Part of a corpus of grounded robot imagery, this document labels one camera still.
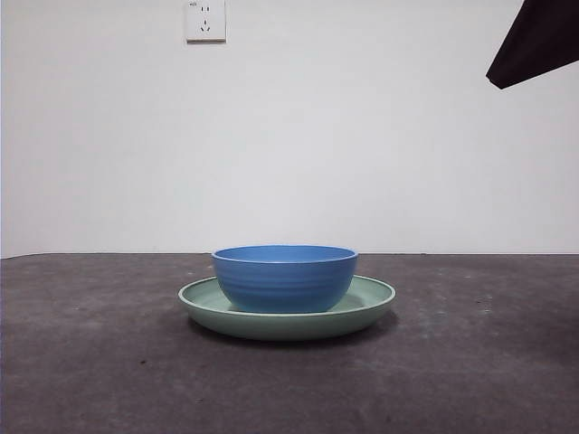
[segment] wall socket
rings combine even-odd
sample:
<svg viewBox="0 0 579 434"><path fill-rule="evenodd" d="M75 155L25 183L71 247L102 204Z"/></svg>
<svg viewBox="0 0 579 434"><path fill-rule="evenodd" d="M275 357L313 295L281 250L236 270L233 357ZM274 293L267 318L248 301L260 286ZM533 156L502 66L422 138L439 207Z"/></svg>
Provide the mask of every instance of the wall socket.
<svg viewBox="0 0 579 434"><path fill-rule="evenodd" d="M224 42L225 0L190 0L185 5L187 42Z"/></svg>

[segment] bowl rim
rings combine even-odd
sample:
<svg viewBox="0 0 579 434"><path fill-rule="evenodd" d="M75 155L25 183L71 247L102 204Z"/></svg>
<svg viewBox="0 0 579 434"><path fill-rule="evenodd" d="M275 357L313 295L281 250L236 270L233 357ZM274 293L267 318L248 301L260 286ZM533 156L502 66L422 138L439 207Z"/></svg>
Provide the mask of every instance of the bowl rim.
<svg viewBox="0 0 579 434"><path fill-rule="evenodd" d="M350 255L345 256L344 258L318 259L318 260L250 260L250 259L225 258L224 256L219 255L219 253L221 253L224 250L246 249L255 247L321 247L326 249L346 250L350 252ZM357 256L358 253L355 250L349 249L348 247L328 246L323 244L249 244L246 246L226 247L224 249L216 250L211 254L211 257L213 259L228 260L230 262L243 262L247 264L317 264L322 262L338 262L340 260L357 258Z"/></svg>
<svg viewBox="0 0 579 434"><path fill-rule="evenodd" d="M396 289L394 289L394 287L392 285L390 285L389 283L383 282L382 280L378 280L377 278L369 278L367 276L359 276L357 274L355 274L352 278L360 278L363 280L369 280L371 282L377 283L381 287L388 288L390 290L390 296L386 297L385 299L381 300L379 303L376 303L375 305L372 305L372 306L354 307L352 309L338 310L338 311L328 311L327 310L325 312L305 312L305 313L301 312L301 313L292 313L292 314L265 313L265 312L245 312L245 311L236 311L236 310L220 310L220 309L214 309L212 307L200 305L200 304L195 303L195 302L193 302L185 297L185 292L190 287L194 287L196 285L203 284L203 283L208 282L210 280L217 280L216 276L212 276L210 278L202 278L201 280L197 280L195 282L191 282L191 283L184 285L181 289L179 289L177 296L179 297L179 300L183 304L185 304L186 306L193 307L195 309L203 310L206 312L213 312L215 314L226 314L226 315L234 315L234 316L266 316L266 317L281 317L281 316L282 317L300 317L300 316L301 317L311 317L311 316L347 315L347 314L351 314L351 313L355 313L355 312L361 312L363 310L379 308L381 306L389 304L396 297Z"/></svg>

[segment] ribbed bowl exterior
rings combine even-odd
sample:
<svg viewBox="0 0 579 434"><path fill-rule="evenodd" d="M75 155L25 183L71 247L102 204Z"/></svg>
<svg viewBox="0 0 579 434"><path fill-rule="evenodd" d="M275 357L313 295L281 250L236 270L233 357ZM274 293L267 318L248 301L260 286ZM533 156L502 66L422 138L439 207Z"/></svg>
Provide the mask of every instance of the ribbed bowl exterior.
<svg viewBox="0 0 579 434"><path fill-rule="evenodd" d="M311 313L327 311L346 294L356 260L258 263L214 257L214 269L223 293L243 311Z"/></svg>

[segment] plate rim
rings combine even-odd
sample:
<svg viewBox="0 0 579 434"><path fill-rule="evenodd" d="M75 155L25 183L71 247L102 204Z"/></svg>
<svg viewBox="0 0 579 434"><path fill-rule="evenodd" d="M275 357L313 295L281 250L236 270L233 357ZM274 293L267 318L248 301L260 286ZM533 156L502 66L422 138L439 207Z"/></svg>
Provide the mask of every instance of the plate rim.
<svg viewBox="0 0 579 434"><path fill-rule="evenodd" d="M210 280L217 280L216 276L212 276L210 278L202 278L200 280L196 280L195 282L187 283L181 289L179 289L179 292L177 293L177 295L179 297L179 300L182 303L184 303L185 305L187 305L188 307L195 307L197 309L201 309L201 310L207 311L207 312L214 312L216 314L226 314L226 315L233 315L233 316L277 317L277 318L279 318L279 317L284 317L284 318L313 317L313 316L331 316L331 315L350 314L350 313L361 312L361 311L365 311L368 309L373 309L376 307L387 305L392 300L394 300L394 298L396 297L396 290L389 283L383 282L382 280L378 280L377 278L368 278L366 276L359 276L357 274L355 274L353 276L353 278L361 278L364 280L370 280L370 281L377 283L383 287L387 287L391 291L390 296L385 298L384 300L382 300L380 303L376 303L375 305L372 305L372 306L356 307L354 309L340 310L337 312L327 311L327 312L310 312L310 313L297 313L297 314L274 314L274 313L273 314L266 314L266 313L259 313L259 312L241 312L241 311L233 311L233 310L213 309L210 307L205 307L205 306L199 305L198 303L194 303L194 302L188 300L187 298L185 298L185 296L183 295L185 293L185 291L192 286L200 285L200 284L205 283L205 282L210 281Z"/></svg>

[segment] table surface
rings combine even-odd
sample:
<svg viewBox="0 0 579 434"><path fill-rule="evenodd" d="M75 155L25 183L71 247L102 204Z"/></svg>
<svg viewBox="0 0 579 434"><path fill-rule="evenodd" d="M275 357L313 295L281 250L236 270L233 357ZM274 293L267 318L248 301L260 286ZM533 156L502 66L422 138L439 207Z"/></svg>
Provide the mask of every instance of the table surface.
<svg viewBox="0 0 579 434"><path fill-rule="evenodd" d="M397 289L352 335L263 343L188 320L202 254L2 261L2 432L579 432L579 256L362 255Z"/></svg>

